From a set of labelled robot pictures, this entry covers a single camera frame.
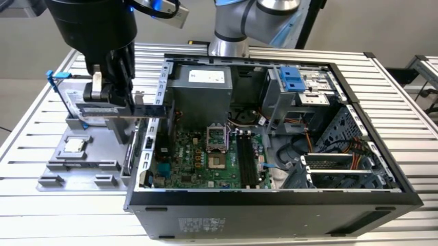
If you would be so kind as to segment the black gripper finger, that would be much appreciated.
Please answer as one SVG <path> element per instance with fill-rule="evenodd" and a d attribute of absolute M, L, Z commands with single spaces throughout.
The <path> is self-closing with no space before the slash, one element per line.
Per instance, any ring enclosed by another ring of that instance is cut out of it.
<path fill-rule="evenodd" d="M 130 43 L 118 51 L 119 56 L 119 95 L 125 99 L 122 116 L 131 117 L 134 112 L 133 80 L 135 78 L 135 48 Z"/>
<path fill-rule="evenodd" d="M 119 56 L 118 51 L 111 51 L 101 61 L 86 57 L 87 71 L 93 81 L 86 84 L 82 108 L 86 116 L 122 116 L 125 99 L 119 95 Z"/>

